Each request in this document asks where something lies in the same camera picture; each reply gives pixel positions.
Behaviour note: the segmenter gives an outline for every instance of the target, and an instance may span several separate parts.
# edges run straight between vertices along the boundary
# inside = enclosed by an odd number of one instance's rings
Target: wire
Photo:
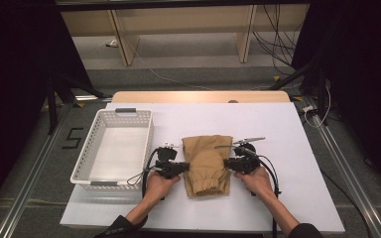
[[[349,197],[349,195],[342,189],[342,187],[340,187],[332,178],[330,178],[329,175],[327,175],[322,169],[320,169],[320,172],[336,187],[338,188],[342,194],[345,195],[345,197],[353,204],[354,208],[357,210],[357,212],[360,214],[360,217],[361,219],[363,220],[364,222],[364,225],[366,226],[366,230],[367,230],[367,237],[371,238],[371,231],[370,231],[370,227],[369,225],[367,224],[367,221],[366,221],[366,218],[364,217],[363,213],[361,212],[360,208],[357,206],[357,204],[351,199],[351,197]]]
[[[283,40],[281,39],[280,34],[279,34],[279,31],[278,31],[278,26],[279,26],[279,21],[280,21],[280,4],[276,4],[276,5],[275,5],[275,8],[274,8],[273,17],[275,17],[275,23],[276,23],[275,25],[274,25],[274,23],[273,23],[273,21],[272,21],[272,19],[271,19],[271,16],[269,15],[268,10],[267,10],[267,8],[266,8],[265,5],[264,5],[264,11],[265,11],[265,13],[267,14],[268,20],[270,21],[271,26],[272,26],[273,29],[274,29],[274,32],[275,32],[275,43],[278,42],[278,43],[279,43],[279,46],[280,46],[280,48],[281,48],[281,45],[284,45],[284,42],[283,42]],[[284,52],[283,52],[283,48],[281,48],[281,52],[283,53],[283,56],[284,56],[284,58],[286,59],[285,54],[284,54]]]
[[[276,45],[276,44],[274,44],[274,43],[272,43],[272,42],[269,42],[269,41],[265,40],[264,38],[262,38],[262,37],[259,35],[258,32],[253,32],[253,34],[256,34],[255,37],[257,36],[260,40],[262,40],[263,42],[265,42],[265,43],[268,44],[268,45],[275,46],[275,47],[287,48],[287,49],[292,50],[292,51],[295,50],[295,48],[293,48],[293,47],[280,46],[280,45]]]
[[[286,32],[283,32],[284,33],[284,35],[286,36],[286,38],[287,38],[287,40],[289,40],[289,42],[292,44],[292,46],[293,47],[295,47],[296,46],[296,44],[294,43],[294,34],[293,34],[293,39],[290,39],[290,37],[289,37],[289,35],[287,35],[287,33]]]
[[[275,70],[278,71],[278,72],[281,73],[281,74],[284,74],[284,75],[290,75],[289,73],[280,71],[280,70],[277,68],[277,66],[276,66],[275,60],[278,60],[278,61],[282,62],[282,63],[285,64],[286,66],[291,66],[285,59],[282,59],[282,58],[280,58],[278,55],[275,54],[275,52],[274,52],[274,48],[275,48],[275,46],[278,46],[278,45],[273,44],[273,43],[270,43],[270,42],[267,42],[265,39],[263,39],[263,38],[261,38],[261,37],[259,36],[259,33],[253,32],[253,35],[255,36],[255,39],[258,41],[259,46],[260,46],[266,53],[268,53],[269,55],[271,55],[271,57],[272,57],[272,64],[273,64]],[[272,46],[273,46],[273,49],[270,50],[270,49],[269,49],[269,48],[268,48],[262,41],[265,41],[265,42],[267,42],[268,44],[272,45]]]
[[[91,52],[93,52],[93,51],[97,51],[97,54],[100,55],[100,51],[99,51],[100,47],[103,46],[104,44],[110,42],[110,41],[112,41],[112,40],[104,41],[104,42],[102,42],[100,45],[98,45],[98,47],[96,47],[96,48],[94,48],[94,49],[92,49],[92,50],[90,50],[90,51],[88,51],[88,52],[78,53],[78,54],[79,54],[80,56],[83,56],[83,55],[86,55],[86,54],[91,53]]]
[[[133,177],[127,179],[127,180],[126,180],[126,183],[128,183],[128,185],[136,185],[136,184],[141,180],[141,178],[142,178],[144,172],[145,172],[145,171],[148,171],[148,172],[149,172],[149,171],[150,171],[152,168],[154,168],[154,167],[155,167],[155,166],[151,166],[151,167],[149,167],[149,168],[147,168],[147,169],[144,169],[144,170],[143,170],[142,172],[140,172],[139,174],[137,174],[137,175],[135,175],[135,176],[133,176]],[[138,177],[138,178],[135,180],[135,182],[133,182],[133,183],[129,182],[131,179],[136,178],[136,177]]]
[[[139,56],[139,54],[137,53],[137,51],[135,51],[135,49],[132,47],[132,45],[127,42],[129,47],[132,49],[132,51],[135,53],[135,55],[138,57],[139,61],[141,63],[143,63],[145,66],[147,66],[147,64],[141,59],[141,57]],[[178,84],[181,84],[181,85],[184,85],[184,86],[187,86],[187,87],[192,87],[192,88],[201,88],[201,89],[206,89],[206,90],[215,90],[215,89],[212,89],[212,88],[209,88],[209,87],[204,87],[204,86],[199,86],[199,85],[191,85],[191,84],[187,84],[187,83],[184,83],[184,82],[180,82],[180,81],[177,81],[177,80],[174,80],[174,79],[170,79],[170,78],[166,78],[166,77],[163,77],[163,76],[159,76],[158,74],[156,74],[154,72],[154,70],[150,67],[147,66],[147,69],[150,70],[150,72],[152,72],[156,77],[162,79],[162,80],[166,80],[166,81],[170,81],[170,82],[175,82],[175,83],[178,83]]]
[[[274,172],[272,172],[271,169],[263,161],[261,161],[259,159],[259,157],[265,158],[268,161],[268,163],[271,165],[271,167],[272,167]],[[280,192],[280,189],[279,189],[279,186],[278,186],[278,177],[277,177],[277,173],[275,171],[274,166],[272,165],[271,161],[268,160],[268,158],[266,158],[264,156],[258,156],[258,155],[256,155],[255,158],[259,161],[259,163],[261,163],[262,166],[265,167],[265,169],[271,175],[271,178],[272,178],[273,183],[274,183],[274,194],[278,198],[278,196],[280,195],[281,192]],[[274,217],[272,218],[272,237],[273,238],[277,237],[277,221],[275,220]]]
[[[310,126],[312,126],[313,128],[319,128],[319,127],[323,124],[324,120],[326,119],[327,113],[329,113],[330,104],[331,104],[331,102],[330,102],[330,92],[329,92],[329,89],[327,88],[327,86],[326,86],[325,88],[326,88],[327,95],[328,95],[329,105],[328,105],[328,107],[327,107],[327,109],[326,109],[326,113],[324,114],[323,119],[320,121],[320,123],[319,123],[317,126],[312,125],[312,124],[309,122],[308,117],[307,117],[307,114],[308,114],[309,111],[306,111],[306,112],[305,112],[305,119],[306,119],[306,121],[308,122],[308,124],[309,124]]]
[[[147,190],[147,177],[148,174],[150,173],[150,165],[151,161],[153,160],[154,155],[159,152],[159,148],[155,149],[153,153],[151,153],[150,158],[148,159],[147,166],[145,167],[143,171],[143,176],[142,176],[142,197],[144,198],[145,192]]]
[[[301,85],[301,83],[298,83],[298,84],[293,85],[293,86],[282,87],[281,89],[294,89],[295,87],[297,87],[299,85]],[[270,86],[257,86],[257,87],[252,87],[249,90],[256,90],[256,89],[259,89],[259,88],[270,88]]]
[[[280,37],[280,33],[278,32],[278,26],[279,26],[279,22],[280,22],[280,14],[281,14],[281,5],[278,4],[278,7],[277,7],[277,5],[276,5],[276,9],[277,9],[277,8],[278,8],[278,10],[276,11],[276,12],[277,12],[277,17],[276,17],[276,19],[277,19],[277,20],[276,20],[276,26],[277,26],[276,37],[279,38],[280,42],[282,43],[282,46],[284,46],[285,43],[284,43],[284,41],[281,39],[281,37]],[[283,57],[284,57],[285,59],[287,59],[287,58],[286,58],[286,54],[283,52],[283,48],[282,48],[282,47],[280,47],[280,50],[281,50],[281,53],[283,54]],[[288,56],[289,56],[291,59],[293,59],[293,56],[292,56],[292,54],[290,54],[289,50],[288,50],[287,48],[285,48],[285,50],[286,50]]]
[[[309,2],[306,1],[305,19],[306,19],[306,17],[308,16],[309,6],[310,6]],[[300,24],[300,25],[293,31],[292,39],[291,39],[291,40],[289,39],[289,41],[292,43],[293,47],[296,46],[296,44],[295,44],[295,36],[296,36],[296,32],[297,32],[297,31],[302,27],[302,25],[305,23],[305,19],[304,19],[303,22],[302,22],[302,23],[301,23],[301,24]]]

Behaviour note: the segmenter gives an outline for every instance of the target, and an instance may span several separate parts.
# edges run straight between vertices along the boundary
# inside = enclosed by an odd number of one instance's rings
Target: folded khaki pants
[[[184,172],[188,196],[207,196],[230,193],[230,171],[224,167],[231,146],[230,136],[197,136],[182,138],[186,162],[190,170]]]

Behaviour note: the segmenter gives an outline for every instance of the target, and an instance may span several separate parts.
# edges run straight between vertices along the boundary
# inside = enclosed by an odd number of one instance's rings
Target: floor
[[[273,42],[275,35],[273,33],[266,33],[263,35],[265,39]],[[83,64],[89,70],[90,75],[96,75],[101,69],[105,70],[149,70],[154,76],[160,80],[168,81],[169,83],[176,83],[181,76],[177,74],[164,74],[167,68],[178,68],[194,70],[195,68],[206,68],[207,70],[219,70],[222,68],[234,69],[247,69],[253,70],[254,67],[269,68],[270,72],[265,78],[265,83],[262,86],[268,86],[274,83],[274,76],[285,76],[284,73],[291,73],[292,70],[285,67],[284,64],[277,60],[272,60],[271,56],[263,51],[256,40],[252,38],[250,52],[247,63],[239,62],[237,50],[234,45],[232,34],[201,34],[201,35],[171,35],[171,36],[143,36],[140,40],[140,45],[137,50],[137,56],[134,58],[131,66],[124,66],[120,59],[117,48],[105,47],[110,44],[113,37],[99,37],[99,38],[74,38],[77,50],[82,58]],[[297,86],[300,81],[295,81],[285,87],[285,90],[291,95],[298,95]],[[198,87],[197,82],[181,84],[183,88],[194,89]],[[306,101],[295,102],[296,106],[300,109],[306,106]],[[96,111],[104,107],[104,102],[89,103],[84,108],[86,110]],[[77,117],[82,120],[81,110],[72,108]],[[381,176],[374,168],[365,163],[364,153],[361,150],[361,145],[355,140],[355,136],[351,133],[349,127],[343,122],[337,111],[330,111],[328,114],[328,131],[321,131],[309,123],[305,123],[303,113],[301,121],[304,123],[304,128],[311,142],[314,153],[317,157],[319,166],[325,171],[327,175],[335,180],[337,184],[342,187],[342,190],[348,193],[351,199],[356,200],[358,191],[364,193],[366,201],[370,202],[372,209],[366,210],[367,214],[377,215],[376,218],[368,220],[369,226],[372,228],[374,237],[381,237]],[[48,122],[48,114],[44,109],[41,122],[38,125],[46,125]],[[67,128],[72,128],[69,122],[66,122]],[[87,128],[83,128],[77,133],[86,133]],[[329,144],[324,142],[324,137],[330,137],[337,143],[337,150],[341,152],[342,158],[347,161],[354,178],[360,187],[352,188],[352,184],[347,182],[347,177],[341,173],[341,166],[338,165],[341,155],[338,158],[338,152],[333,152],[329,149]],[[34,166],[35,158],[41,153],[43,145],[47,143],[47,130],[39,128],[35,131],[29,142],[28,148],[25,149],[24,157],[16,164],[13,172],[11,172],[6,183],[2,186],[0,192],[0,224],[8,214],[11,205],[16,200],[19,191],[23,188],[26,179],[29,178],[31,167]],[[63,144],[56,144],[56,147],[63,147]],[[49,163],[48,167],[56,167],[58,161]],[[70,171],[71,167],[56,168],[53,171],[58,171],[63,174]],[[64,210],[65,202],[59,202],[56,197],[63,196],[69,197],[70,190],[64,189],[63,183],[52,183],[52,186],[41,185],[43,178],[49,176],[50,178],[58,178],[59,174],[46,175],[47,170],[43,170],[37,183],[32,183],[36,187],[32,191],[32,196],[28,200],[27,208],[22,216],[15,223],[15,231],[12,237],[91,237],[96,234],[94,230],[80,230],[72,232],[69,228],[60,227],[59,219]],[[335,187],[327,178],[325,182],[328,186],[331,197],[335,203],[338,213],[345,225],[346,232],[339,235],[325,234],[325,237],[366,237],[366,229],[361,216],[357,213],[354,205],[347,200],[345,195]],[[59,191],[60,194],[55,194],[53,191]],[[360,207],[368,208],[367,204],[359,204]],[[44,223],[50,223],[46,232],[43,232]]]

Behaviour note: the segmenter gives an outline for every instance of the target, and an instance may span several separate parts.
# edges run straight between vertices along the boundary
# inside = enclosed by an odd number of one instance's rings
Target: human hand
[[[147,177],[147,190],[144,198],[158,202],[161,198],[167,196],[172,186],[180,180],[179,176],[167,179],[157,172],[151,172]]]
[[[275,197],[271,187],[271,181],[267,170],[264,167],[259,167],[249,175],[240,172],[234,173],[234,176],[241,179],[246,187],[255,192],[256,195],[265,202],[266,199]]]

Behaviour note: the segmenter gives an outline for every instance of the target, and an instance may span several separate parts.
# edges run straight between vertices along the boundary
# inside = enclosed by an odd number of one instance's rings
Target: power cord
[[[128,183],[128,185],[135,185],[137,184],[140,180],[142,181],[142,187],[141,187],[141,190],[142,190],[142,197],[144,197],[145,195],[145,192],[147,190],[147,178],[148,178],[148,174],[150,173],[150,170],[152,168],[154,168],[155,166],[152,166],[150,167],[151,165],[151,161],[153,160],[153,157],[154,155],[159,152],[159,148],[155,149],[151,155],[150,155],[150,158],[148,159],[148,162],[147,162],[147,165],[145,166],[145,168],[142,170],[141,173],[129,178],[126,182]],[[133,178],[136,178],[138,177],[134,182],[130,182],[131,179]]]
[[[312,126],[313,128],[319,128],[319,127],[323,124],[324,120],[326,119],[327,114],[329,113],[329,109],[330,109],[330,105],[331,105],[331,102],[330,102],[330,92],[329,92],[329,89],[327,88],[327,86],[326,86],[325,88],[326,88],[326,91],[327,91],[328,102],[329,102],[329,103],[328,103],[328,106],[327,106],[327,109],[326,109],[326,113],[324,114],[322,120],[320,121],[320,123],[319,123],[317,126],[311,124],[311,123],[309,122],[309,119],[308,119],[308,113],[311,112],[311,111],[313,111],[314,108],[313,108],[312,106],[308,106],[308,107],[303,108],[303,111],[305,112],[305,119],[306,119],[306,122],[308,122],[308,124],[309,124],[310,126]]]
[[[137,56],[137,58],[139,59],[139,61],[141,63],[143,63],[144,65],[147,65],[143,60],[142,58],[139,56],[139,54],[137,53],[137,51],[135,51],[135,49],[132,47],[132,45],[126,41],[129,45],[129,48],[132,49],[132,51],[134,52],[134,54]],[[215,90],[215,89],[212,89],[212,88],[209,88],[209,87],[204,87],[204,86],[199,86],[199,85],[191,85],[191,84],[187,84],[187,83],[184,83],[184,82],[180,82],[180,81],[177,81],[177,80],[174,80],[174,79],[170,79],[170,78],[166,78],[166,77],[163,77],[163,76],[159,76],[157,73],[154,72],[154,70],[150,67],[147,66],[147,69],[153,74],[155,75],[156,77],[162,79],[162,80],[165,80],[165,81],[170,81],[170,82],[175,82],[175,83],[178,83],[178,84],[181,84],[183,86],[187,86],[187,87],[191,87],[191,88],[201,88],[201,89],[205,89],[205,90]]]
[[[308,14],[308,9],[309,9],[309,3],[306,2],[306,14],[305,14],[305,18],[306,18],[307,14]],[[261,48],[266,53],[271,55],[272,62],[273,62],[275,70],[277,72],[281,73],[281,74],[290,75],[289,73],[281,71],[276,66],[275,61],[278,60],[278,61],[282,62],[283,64],[285,64],[287,66],[291,66],[291,63],[289,62],[289,59],[287,59],[286,55],[288,55],[291,58],[291,60],[293,59],[293,54],[294,54],[294,50],[295,50],[295,46],[296,46],[296,44],[295,44],[296,31],[303,25],[304,21],[295,29],[295,31],[293,31],[293,37],[292,38],[290,38],[289,35],[286,32],[283,32],[284,36],[286,36],[286,38],[288,39],[288,41],[291,44],[290,47],[287,47],[286,44],[284,43],[283,39],[281,38],[280,32],[279,32],[279,24],[280,24],[280,17],[281,17],[281,5],[280,4],[276,4],[272,14],[269,13],[269,11],[267,10],[266,6],[264,5],[264,11],[265,11],[265,14],[267,15],[268,20],[269,20],[269,22],[270,22],[270,24],[271,24],[271,26],[272,26],[272,28],[273,28],[273,30],[275,32],[274,43],[266,41],[265,39],[260,37],[259,33],[257,33],[257,32],[253,32],[253,35],[255,36],[255,39],[257,40],[257,42],[259,43]],[[270,50],[266,46],[266,44],[272,46],[272,50]],[[279,57],[277,55],[277,50],[281,51],[282,57]]]
[[[113,40],[107,40],[107,41],[103,41],[100,45],[98,45],[97,47],[95,47],[94,49],[90,50],[90,51],[87,51],[87,52],[84,52],[84,53],[78,53],[80,56],[83,56],[83,55],[86,55],[86,54],[89,54],[89,53],[92,53],[94,51],[97,51],[97,54],[100,55],[100,47],[103,46],[104,44],[108,43],[108,42],[113,42]]]
[[[271,178],[274,184],[274,194],[278,198],[278,196],[281,194],[279,189],[279,184],[278,184],[278,176],[277,176],[277,172],[275,171],[274,165],[271,163],[271,161],[267,157],[259,156],[254,151],[252,151],[251,149],[254,149],[254,147],[251,146],[251,144],[242,144],[238,147],[232,147],[232,148],[234,148],[233,150],[236,153],[236,155],[241,154],[244,157],[251,157],[257,160],[263,167],[265,167],[267,172],[271,175]],[[270,169],[260,158],[264,158],[265,160],[267,160],[268,163],[271,165],[272,169]],[[277,238],[277,221],[275,220],[274,217],[272,219],[272,237]]]

